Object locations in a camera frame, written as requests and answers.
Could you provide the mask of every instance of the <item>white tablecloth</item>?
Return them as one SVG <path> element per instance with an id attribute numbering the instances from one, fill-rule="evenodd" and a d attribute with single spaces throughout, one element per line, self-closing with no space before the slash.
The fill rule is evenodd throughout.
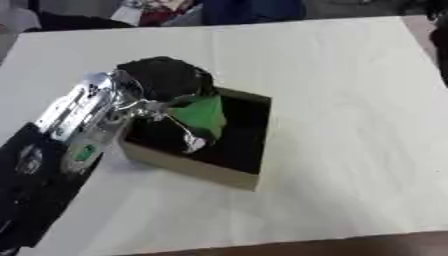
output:
<path id="1" fill-rule="evenodd" d="M 129 163 L 114 145 L 40 245 L 22 255 L 448 227 L 448 93 L 397 17 L 22 35 L 0 68 L 0 140 L 85 73 L 159 55 L 208 69 L 220 86 L 273 97 L 257 192 Z"/>

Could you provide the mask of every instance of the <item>cardboard box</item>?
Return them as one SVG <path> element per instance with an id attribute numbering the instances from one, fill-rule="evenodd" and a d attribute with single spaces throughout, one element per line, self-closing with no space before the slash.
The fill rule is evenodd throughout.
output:
<path id="1" fill-rule="evenodd" d="M 215 145 L 191 155 L 173 154 L 151 145 L 151 126 L 137 119 L 119 143 L 131 160 L 177 171 L 220 184 L 254 190 L 260 175 L 271 99 L 220 88 L 227 126 Z"/>

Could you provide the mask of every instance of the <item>black cloth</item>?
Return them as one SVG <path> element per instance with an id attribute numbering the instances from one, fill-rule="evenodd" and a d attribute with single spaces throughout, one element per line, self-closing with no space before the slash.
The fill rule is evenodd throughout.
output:
<path id="1" fill-rule="evenodd" d="M 155 57 L 117 66 L 137 79 L 148 100 L 171 101 L 185 95 L 217 94 L 213 77 L 205 70 L 170 57 Z"/>
<path id="2" fill-rule="evenodd" d="M 97 17 L 57 15 L 49 12 L 37 13 L 37 16 L 42 28 L 30 29 L 27 32 L 133 28 L 127 23 Z"/>

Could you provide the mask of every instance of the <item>green fabric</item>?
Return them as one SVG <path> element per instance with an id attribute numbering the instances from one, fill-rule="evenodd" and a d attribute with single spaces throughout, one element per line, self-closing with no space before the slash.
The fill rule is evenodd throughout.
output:
<path id="1" fill-rule="evenodd" d="M 221 96 L 204 97 L 185 108 L 172 108 L 169 113 L 187 126 L 208 129 L 216 139 L 221 138 L 222 129 L 227 123 Z"/>

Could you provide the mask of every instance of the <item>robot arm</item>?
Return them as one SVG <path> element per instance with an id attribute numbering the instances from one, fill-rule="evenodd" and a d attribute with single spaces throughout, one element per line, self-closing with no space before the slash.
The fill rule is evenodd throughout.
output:
<path id="1" fill-rule="evenodd" d="M 164 108 L 144 99 L 143 88 L 126 72 L 99 73 L 10 138 L 0 149 L 0 255 L 35 246 L 127 121 L 151 119 Z"/>

